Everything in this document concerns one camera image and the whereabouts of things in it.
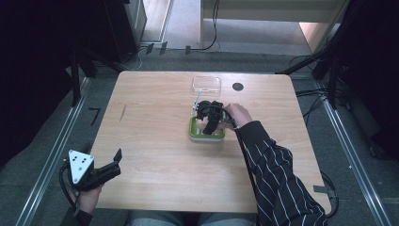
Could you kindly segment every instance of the table top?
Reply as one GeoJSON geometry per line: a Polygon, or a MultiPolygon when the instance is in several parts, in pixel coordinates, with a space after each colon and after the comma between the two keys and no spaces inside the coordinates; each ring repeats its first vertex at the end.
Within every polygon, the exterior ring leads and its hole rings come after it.
{"type": "Polygon", "coordinates": [[[235,133],[227,130],[220,142],[193,141],[188,135],[195,76],[221,80],[221,93],[203,93],[200,101],[243,105],[291,150],[295,175],[328,213],[327,194],[313,192],[324,183],[290,77],[249,73],[121,73],[91,152],[98,168],[121,148],[121,175],[106,183],[97,207],[257,212],[235,133]],[[234,90],[234,83],[244,89],[234,90]]]}

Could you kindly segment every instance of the person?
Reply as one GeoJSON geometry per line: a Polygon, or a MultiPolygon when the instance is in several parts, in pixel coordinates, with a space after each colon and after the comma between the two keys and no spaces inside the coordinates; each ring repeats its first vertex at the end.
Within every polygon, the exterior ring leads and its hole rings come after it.
{"type": "MultiPolygon", "coordinates": [[[[225,109],[238,126],[236,129],[244,142],[250,170],[255,177],[259,225],[327,225],[323,207],[294,175],[291,152],[270,138],[262,124],[254,121],[243,106],[228,104],[225,109]]],[[[234,129],[226,122],[217,126],[217,129],[221,128],[234,129]]],[[[87,205],[82,204],[82,211],[92,213],[99,191],[101,189],[82,193],[81,202],[83,199],[88,201],[87,205]]],[[[168,212],[132,211],[129,216],[132,226],[183,225],[176,215],[170,216],[168,212]]],[[[199,225],[234,225],[229,217],[207,213],[203,219],[199,219],[199,225]]],[[[237,222],[236,225],[251,225],[254,219],[248,215],[238,216],[234,222],[237,222]]]]}

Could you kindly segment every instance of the person's right hand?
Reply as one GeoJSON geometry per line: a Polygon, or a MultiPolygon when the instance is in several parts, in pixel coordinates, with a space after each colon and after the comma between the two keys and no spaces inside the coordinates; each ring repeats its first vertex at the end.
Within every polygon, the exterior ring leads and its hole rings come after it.
{"type": "MultiPolygon", "coordinates": [[[[231,114],[232,118],[235,121],[235,124],[240,128],[247,123],[253,121],[253,119],[249,115],[249,112],[243,106],[237,103],[228,104],[225,109],[231,114]]],[[[229,128],[233,130],[232,125],[226,122],[221,122],[216,129],[223,128],[229,128]]]]}

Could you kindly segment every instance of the hand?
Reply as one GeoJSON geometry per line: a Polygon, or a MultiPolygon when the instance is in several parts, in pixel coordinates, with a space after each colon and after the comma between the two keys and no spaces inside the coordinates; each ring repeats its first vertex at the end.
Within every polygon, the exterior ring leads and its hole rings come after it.
{"type": "MultiPolygon", "coordinates": [[[[235,124],[238,127],[243,127],[248,122],[253,121],[253,119],[249,115],[249,112],[239,104],[228,104],[225,109],[231,114],[232,118],[235,121],[235,124]]],[[[221,122],[216,129],[223,128],[229,128],[233,130],[232,125],[226,122],[221,122]]]]}
{"type": "MultiPolygon", "coordinates": [[[[90,191],[82,191],[79,195],[80,210],[85,211],[88,214],[93,213],[94,208],[96,208],[97,202],[100,198],[100,193],[104,185],[100,185],[90,191]]],[[[72,200],[75,202],[75,197],[70,192],[72,200]]]]}

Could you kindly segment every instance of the striped shirt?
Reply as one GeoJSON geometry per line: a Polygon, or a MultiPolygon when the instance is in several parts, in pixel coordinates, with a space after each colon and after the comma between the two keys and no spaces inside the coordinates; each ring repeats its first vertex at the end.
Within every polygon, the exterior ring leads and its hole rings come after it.
{"type": "Polygon", "coordinates": [[[323,207],[293,173],[291,152],[278,146],[259,121],[239,132],[255,175],[260,225],[327,225],[323,207]]]}

